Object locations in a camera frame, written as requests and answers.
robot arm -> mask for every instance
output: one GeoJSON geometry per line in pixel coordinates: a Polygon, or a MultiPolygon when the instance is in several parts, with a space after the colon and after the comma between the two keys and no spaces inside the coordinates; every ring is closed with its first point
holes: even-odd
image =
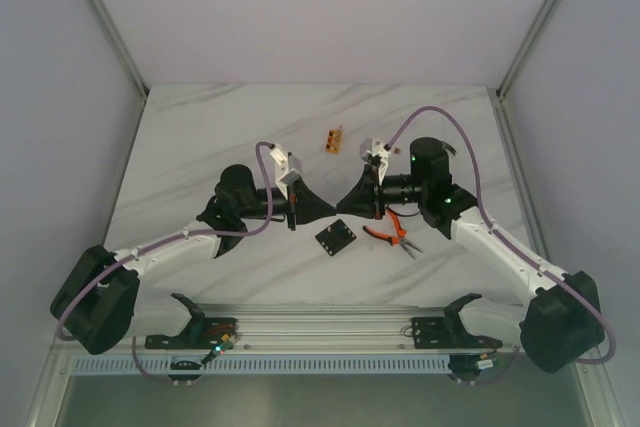
{"type": "Polygon", "coordinates": [[[54,299],[51,312],[60,319],[82,297],[64,326],[91,354],[103,353],[123,337],[134,335],[180,336],[189,345],[189,339],[200,332],[202,312],[180,294],[152,298],[148,287],[234,248],[241,237],[212,235],[211,229],[246,231],[241,219],[264,218],[270,194],[273,214],[285,215],[291,230],[336,213],[378,219],[387,205],[416,203],[431,227],[508,279],[522,303],[506,305],[469,294],[445,308],[445,316],[456,316],[453,323],[461,325],[466,334],[521,345],[546,372],[557,371],[604,340],[599,321],[550,277],[560,279],[599,312],[594,281],[584,272],[568,275],[540,259],[487,217],[476,197],[453,183],[447,152],[455,151],[450,146],[434,138],[414,140],[409,175],[386,175],[389,156],[383,155],[385,150],[379,141],[365,141],[363,174],[335,208],[311,192],[302,180],[299,161],[278,146],[271,152],[276,161],[276,188],[256,189],[249,168],[232,165],[222,172],[216,195],[196,217],[197,222],[170,237],[175,242],[165,238],[114,253],[102,246],[85,251],[54,299]],[[525,258],[536,259],[536,269],[525,258]],[[117,268],[118,261],[122,268],[117,268]],[[93,288],[80,296],[89,285],[93,288]]]}
{"type": "Polygon", "coordinates": [[[564,282],[599,313],[593,279],[584,272],[569,275],[541,259],[486,212],[483,215],[476,197],[453,183],[451,150],[446,144],[428,137],[414,140],[410,146],[411,174],[385,175],[381,180],[386,164],[375,155],[379,142],[366,142],[363,158],[367,164],[362,177],[338,203],[337,211],[380,218],[386,205],[416,203],[427,224],[508,279],[522,303],[512,306],[470,294],[453,302],[455,308],[445,309],[445,315],[457,317],[451,325],[461,325],[474,336],[521,345],[546,372],[556,372],[604,340],[603,327],[593,312],[553,280],[564,282]],[[525,259],[534,259],[535,268],[525,259]]]}

white enclosure wall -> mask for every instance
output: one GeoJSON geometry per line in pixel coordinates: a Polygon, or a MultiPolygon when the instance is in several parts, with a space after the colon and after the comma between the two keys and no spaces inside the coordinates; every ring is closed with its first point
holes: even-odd
{"type": "Polygon", "coordinates": [[[563,0],[508,96],[556,263],[597,281],[627,425],[640,385],[640,0],[563,0]]]}
{"type": "Polygon", "coordinates": [[[0,0],[0,423],[23,425],[49,303],[101,241],[140,108],[84,0],[0,0]]]}
{"type": "Polygon", "coordinates": [[[103,0],[148,85],[497,87],[543,0],[103,0]]]}

white marble table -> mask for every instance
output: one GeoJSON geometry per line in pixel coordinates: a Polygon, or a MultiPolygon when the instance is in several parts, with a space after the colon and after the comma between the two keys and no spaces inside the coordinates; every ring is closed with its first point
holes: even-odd
{"type": "MultiPolygon", "coordinates": [[[[156,85],[151,89],[106,246],[132,246],[175,231],[213,195],[222,170],[244,163],[262,187],[254,157],[258,140],[277,142],[303,162],[304,180],[335,204],[362,172],[358,147],[367,137],[388,140],[417,107],[439,105],[467,130],[481,168],[485,202],[520,240],[524,223],[487,91],[478,86],[422,85],[156,85]],[[344,126],[339,155],[324,152],[329,129],[344,126]]],[[[446,119],[419,116],[397,146],[389,173],[408,173],[408,146],[419,136],[458,149],[454,179],[473,192],[471,163],[446,119]]],[[[270,175],[273,163],[265,161],[270,175]]],[[[415,207],[398,207],[413,212],[415,207]]],[[[508,284],[420,217],[405,219],[408,237],[424,250],[412,260],[399,247],[367,236],[362,225],[392,232],[391,220],[341,216],[358,239],[329,257],[314,236],[335,218],[299,226],[272,224],[216,261],[174,275],[158,288],[202,303],[397,304],[442,306],[468,292],[513,299],[508,284]]],[[[253,229],[260,221],[248,221],[253,229]]]]}

purple cable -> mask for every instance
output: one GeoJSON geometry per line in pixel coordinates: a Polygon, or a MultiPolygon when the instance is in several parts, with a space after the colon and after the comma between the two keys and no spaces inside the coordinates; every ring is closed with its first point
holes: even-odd
{"type": "Polygon", "coordinates": [[[142,364],[140,363],[140,359],[138,359],[138,346],[136,345],[137,340],[138,339],[134,337],[131,341],[131,357],[133,357],[133,363],[135,364],[137,371],[140,372],[144,378],[153,380],[154,382],[171,386],[175,385],[173,380],[168,377],[166,379],[164,377],[158,377],[144,370],[144,367],[142,367],[142,364]]]}
{"type": "Polygon", "coordinates": [[[507,364],[507,366],[502,370],[502,372],[500,372],[498,375],[496,375],[494,377],[491,377],[490,379],[487,379],[487,380],[462,380],[461,378],[459,378],[454,373],[451,373],[451,378],[453,378],[453,380],[455,380],[460,385],[475,386],[475,385],[490,385],[490,384],[493,384],[494,382],[497,382],[502,377],[504,377],[507,374],[507,372],[509,372],[511,370],[511,367],[513,367],[513,365],[516,363],[516,357],[518,357],[518,353],[519,352],[520,352],[520,348],[516,347],[515,350],[513,351],[513,355],[511,356],[511,359],[509,359],[509,363],[507,364]]]}
{"type": "MultiPolygon", "coordinates": [[[[407,117],[407,120],[404,121],[404,123],[400,126],[398,131],[395,133],[395,135],[393,137],[391,137],[391,140],[387,143],[386,146],[389,149],[391,147],[393,147],[393,144],[396,143],[398,138],[402,135],[402,133],[405,131],[405,129],[409,126],[409,124],[411,122],[413,122],[413,120],[418,115],[420,115],[422,112],[427,112],[427,111],[438,112],[439,114],[444,115],[449,120],[449,122],[451,122],[453,124],[453,126],[456,128],[456,130],[458,131],[458,133],[462,137],[462,140],[464,141],[465,145],[467,146],[467,151],[469,152],[469,157],[471,157],[471,164],[473,165],[473,175],[474,175],[475,184],[476,184],[476,196],[478,198],[478,210],[480,211],[480,215],[481,215],[482,219],[487,224],[487,227],[489,229],[493,229],[493,222],[489,218],[489,215],[487,214],[487,211],[484,208],[484,203],[482,201],[482,189],[480,188],[480,167],[478,166],[478,160],[476,158],[475,151],[473,150],[473,146],[471,145],[471,141],[469,140],[469,137],[467,136],[467,134],[464,131],[464,129],[462,128],[462,126],[460,125],[460,123],[449,112],[447,112],[446,110],[444,110],[441,107],[435,107],[435,106],[431,106],[431,105],[430,106],[426,106],[426,107],[420,107],[413,114],[411,114],[409,117],[407,117]]],[[[502,234],[502,232],[500,232],[499,230],[495,230],[495,229],[492,230],[492,232],[498,239],[500,239],[500,241],[509,250],[511,250],[518,257],[520,257],[524,262],[526,262],[528,265],[530,265],[531,267],[536,269],[538,272],[541,272],[542,275],[544,275],[548,279],[550,279],[553,282],[555,282],[562,289],[564,289],[566,292],[568,292],[574,299],[576,299],[578,302],[580,302],[580,304],[585,309],[587,309],[587,311],[591,315],[593,315],[596,318],[596,320],[600,323],[602,328],[607,333],[607,337],[609,338],[609,351],[605,355],[603,355],[602,357],[600,357],[598,359],[576,359],[576,362],[578,362],[580,364],[596,365],[596,364],[603,364],[603,363],[608,362],[609,360],[611,360],[613,358],[613,356],[615,355],[616,349],[617,349],[616,337],[615,337],[615,335],[613,333],[613,328],[611,327],[609,322],[607,322],[607,320],[604,318],[604,316],[600,312],[598,312],[598,309],[596,309],[593,305],[591,305],[582,295],[580,295],[573,288],[571,288],[569,285],[567,285],[562,279],[559,279],[557,276],[553,275],[551,272],[548,272],[546,270],[542,270],[541,271],[540,270],[540,264],[538,262],[536,262],[535,260],[533,260],[532,258],[530,258],[527,254],[522,252],[518,247],[516,247],[509,239],[507,239],[504,236],[504,234],[502,234]]]]}
{"type": "MultiPolygon", "coordinates": [[[[262,141],[256,144],[256,150],[255,150],[256,158],[258,159],[258,167],[260,167],[260,172],[262,173],[262,179],[264,180],[264,185],[266,187],[265,191],[267,193],[267,216],[265,217],[262,225],[258,227],[256,230],[252,230],[251,232],[234,232],[234,231],[227,232],[224,230],[199,229],[199,230],[191,231],[190,234],[218,235],[218,236],[227,236],[227,237],[250,237],[252,235],[257,235],[263,232],[267,228],[267,226],[269,225],[269,222],[271,222],[271,216],[273,214],[273,196],[271,195],[271,189],[269,188],[269,176],[267,175],[267,169],[265,168],[264,161],[262,160],[262,156],[260,155],[260,148],[268,147],[269,149],[272,149],[273,146],[274,144],[270,142],[262,141]]],[[[170,237],[160,239],[151,245],[147,245],[146,247],[141,248],[138,251],[138,255],[140,256],[140,255],[148,254],[149,252],[152,252],[160,247],[163,247],[167,244],[170,244],[172,242],[176,242],[182,239],[184,239],[184,234],[182,233],[174,234],[170,237]]],[[[100,274],[98,274],[91,282],[89,282],[84,287],[84,289],[80,291],[80,293],[78,293],[78,295],[69,303],[67,308],[62,313],[62,315],[60,316],[60,320],[58,320],[58,325],[56,326],[56,336],[60,340],[65,340],[65,341],[74,340],[73,336],[67,335],[64,333],[63,328],[64,328],[64,324],[69,319],[71,312],[73,312],[73,309],[75,309],[78,306],[78,304],[82,301],[82,299],[84,299],[89,294],[89,292],[91,292],[94,289],[94,287],[96,287],[105,277],[109,276],[113,271],[122,267],[127,262],[131,262],[134,259],[135,257],[133,255],[127,255],[126,257],[123,257],[117,262],[111,264],[109,267],[104,269],[100,274]]]]}

